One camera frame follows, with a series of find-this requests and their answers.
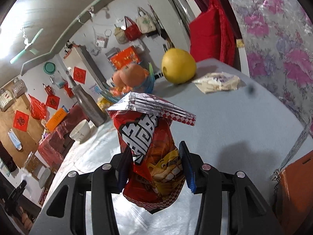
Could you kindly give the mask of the red covered side table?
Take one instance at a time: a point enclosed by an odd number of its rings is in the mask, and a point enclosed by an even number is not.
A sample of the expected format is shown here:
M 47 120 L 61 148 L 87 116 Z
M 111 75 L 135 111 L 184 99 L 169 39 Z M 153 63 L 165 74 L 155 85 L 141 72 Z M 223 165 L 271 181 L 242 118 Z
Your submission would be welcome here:
M 89 121 L 83 109 L 75 105 L 62 122 L 39 144 L 37 150 L 50 167 L 56 167 L 63 162 L 66 136 L 84 119 Z

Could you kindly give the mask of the orange cardboard box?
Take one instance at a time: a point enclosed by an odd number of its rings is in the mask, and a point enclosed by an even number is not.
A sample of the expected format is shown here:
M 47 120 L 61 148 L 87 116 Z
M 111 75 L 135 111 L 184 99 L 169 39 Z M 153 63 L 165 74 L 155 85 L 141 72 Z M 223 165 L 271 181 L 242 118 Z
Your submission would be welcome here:
M 47 121 L 46 123 L 47 130 L 52 132 L 66 116 L 67 112 L 65 111 L 64 108 L 58 109 L 58 111 L 56 111 L 55 114 Z

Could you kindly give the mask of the red apple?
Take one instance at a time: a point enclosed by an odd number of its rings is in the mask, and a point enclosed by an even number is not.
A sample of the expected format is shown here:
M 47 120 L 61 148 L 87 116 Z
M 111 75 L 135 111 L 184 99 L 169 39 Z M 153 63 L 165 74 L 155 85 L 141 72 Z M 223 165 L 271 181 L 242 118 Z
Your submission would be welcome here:
M 146 79 L 146 70 L 138 64 L 130 63 L 120 70 L 123 83 L 129 87 L 139 87 Z
M 125 86 L 125 83 L 121 79 L 121 71 L 116 71 L 112 76 L 112 81 L 115 87 L 122 89 Z

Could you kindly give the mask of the red gift box on shelf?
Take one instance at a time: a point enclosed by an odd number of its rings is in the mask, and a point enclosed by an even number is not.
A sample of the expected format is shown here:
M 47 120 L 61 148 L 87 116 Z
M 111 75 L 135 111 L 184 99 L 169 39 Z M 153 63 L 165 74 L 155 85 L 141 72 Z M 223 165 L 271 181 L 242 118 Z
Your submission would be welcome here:
M 136 48 L 134 46 L 130 46 L 112 56 L 110 61 L 116 68 L 116 70 L 120 70 L 121 68 L 130 63 L 140 64 L 142 60 L 138 55 Z

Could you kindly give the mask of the floral curtain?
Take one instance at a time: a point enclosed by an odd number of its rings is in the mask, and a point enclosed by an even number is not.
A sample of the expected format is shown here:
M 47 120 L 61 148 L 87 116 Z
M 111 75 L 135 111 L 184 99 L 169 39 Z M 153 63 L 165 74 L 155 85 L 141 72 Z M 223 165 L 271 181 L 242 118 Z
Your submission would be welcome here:
M 312 21 L 298 0 L 229 0 L 249 75 L 303 124 L 312 120 Z

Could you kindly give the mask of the steel thermos bottle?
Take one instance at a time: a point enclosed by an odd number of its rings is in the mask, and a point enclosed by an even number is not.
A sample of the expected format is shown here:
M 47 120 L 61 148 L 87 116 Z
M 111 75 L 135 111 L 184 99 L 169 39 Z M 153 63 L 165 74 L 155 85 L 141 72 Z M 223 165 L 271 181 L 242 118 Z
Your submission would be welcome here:
M 66 74 L 68 82 L 72 88 L 72 92 L 89 120 L 91 120 L 96 127 L 104 124 L 108 119 L 108 115 L 104 114 L 94 99 L 82 88 L 80 84 L 75 83 L 69 72 L 66 72 Z

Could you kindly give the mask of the white refrigerator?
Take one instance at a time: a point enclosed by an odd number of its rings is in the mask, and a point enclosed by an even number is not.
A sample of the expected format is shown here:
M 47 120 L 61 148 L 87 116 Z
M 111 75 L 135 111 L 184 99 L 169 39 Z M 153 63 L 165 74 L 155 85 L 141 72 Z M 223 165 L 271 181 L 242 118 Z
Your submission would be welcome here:
M 101 96 L 98 83 L 105 83 L 106 79 L 86 47 L 73 46 L 68 55 L 62 56 L 62 61 L 73 80 L 97 101 Z

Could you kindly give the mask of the blue glass fruit bowl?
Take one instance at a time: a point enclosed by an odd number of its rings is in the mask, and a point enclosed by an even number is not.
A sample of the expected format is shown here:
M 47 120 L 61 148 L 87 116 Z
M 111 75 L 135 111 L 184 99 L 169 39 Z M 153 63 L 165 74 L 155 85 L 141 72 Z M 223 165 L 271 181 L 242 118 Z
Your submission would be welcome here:
M 99 83 L 100 94 L 112 103 L 117 103 L 122 97 L 124 97 L 129 92 L 138 93 L 152 93 L 155 83 L 154 70 L 151 63 L 148 64 L 148 69 L 146 70 L 146 79 L 139 87 L 129 87 L 125 85 L 122 89 L 117 87 L 110 87 L 104 83 Z

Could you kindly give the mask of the red cushion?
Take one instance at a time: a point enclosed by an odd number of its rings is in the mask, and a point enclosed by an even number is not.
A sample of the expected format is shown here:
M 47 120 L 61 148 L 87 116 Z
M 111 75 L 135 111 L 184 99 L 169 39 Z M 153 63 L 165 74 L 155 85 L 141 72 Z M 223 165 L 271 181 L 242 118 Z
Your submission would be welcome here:
M 227 16 L 218 0 L 209 0 L 207 11 L 189 24 L 190 54 L 196 62 L 215 58 L 233 66 L 235 38 Z

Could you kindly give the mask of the red tote bag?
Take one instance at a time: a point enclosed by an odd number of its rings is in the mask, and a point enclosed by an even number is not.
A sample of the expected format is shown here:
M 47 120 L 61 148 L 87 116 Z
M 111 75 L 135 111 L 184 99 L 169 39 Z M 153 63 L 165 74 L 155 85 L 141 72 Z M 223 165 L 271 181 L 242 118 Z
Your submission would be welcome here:
M 139 39 L 142 36 L 137 24 L 128 16 L 124 17 L 125 19 L 125 30 L 124 33 L 129 41 L 134 41 Z

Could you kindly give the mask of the white ceramic bowl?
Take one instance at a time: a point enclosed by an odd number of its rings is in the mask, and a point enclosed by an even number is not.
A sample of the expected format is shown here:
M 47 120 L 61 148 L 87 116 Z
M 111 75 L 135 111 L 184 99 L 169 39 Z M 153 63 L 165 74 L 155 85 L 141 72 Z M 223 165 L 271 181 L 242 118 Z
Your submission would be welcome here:
M 84 119 L 80 121 L 70 132 L 69 137 L 77 142 L 84 141 L 91 132 L 89 122 Z

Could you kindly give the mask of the red snack chip bag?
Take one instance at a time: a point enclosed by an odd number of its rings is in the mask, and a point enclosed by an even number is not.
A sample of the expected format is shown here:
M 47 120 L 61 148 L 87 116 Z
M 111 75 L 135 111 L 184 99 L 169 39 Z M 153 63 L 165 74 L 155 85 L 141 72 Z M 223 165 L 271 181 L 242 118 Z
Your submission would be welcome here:
M 124 197 L 154 214 L 172 205 L 185 183 L 173 121 L 193 126 L 196 116 L 148 93 L 129 92 L 107 109 L 118 132 L 121 151 L 132 153 Z

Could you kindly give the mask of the white tissue packet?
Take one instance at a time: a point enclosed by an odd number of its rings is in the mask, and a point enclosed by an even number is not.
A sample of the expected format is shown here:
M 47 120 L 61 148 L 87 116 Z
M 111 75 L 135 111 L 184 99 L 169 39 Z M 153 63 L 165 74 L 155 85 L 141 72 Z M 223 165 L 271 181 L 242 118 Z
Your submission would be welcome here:
M 240 82 L 241 79 L 238 76 L 225 72 L 207 73 L 201 78 L 192 81 L 204 94 L 237 90 Z

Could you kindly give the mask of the yellow pomelo fruit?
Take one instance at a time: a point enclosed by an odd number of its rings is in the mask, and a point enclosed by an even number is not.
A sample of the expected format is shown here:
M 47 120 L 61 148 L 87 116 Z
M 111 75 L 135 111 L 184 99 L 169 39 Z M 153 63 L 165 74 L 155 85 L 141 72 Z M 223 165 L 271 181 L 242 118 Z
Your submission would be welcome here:
M 196 61 L 185 50 L 171 48 L 163 55 L 161 71 L 170 83 L 184 84 L 195 76 L 196 70 Z

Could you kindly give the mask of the right red apple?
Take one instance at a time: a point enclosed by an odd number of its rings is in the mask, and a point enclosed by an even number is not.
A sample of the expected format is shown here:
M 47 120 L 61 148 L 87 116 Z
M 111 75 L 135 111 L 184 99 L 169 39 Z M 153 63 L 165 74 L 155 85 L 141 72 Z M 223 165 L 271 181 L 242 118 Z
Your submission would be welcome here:
M 146 79 L 146 70 L 138 64 L 130 63 L 120 70 L 123 83 L 129 87 L 139 87 Z

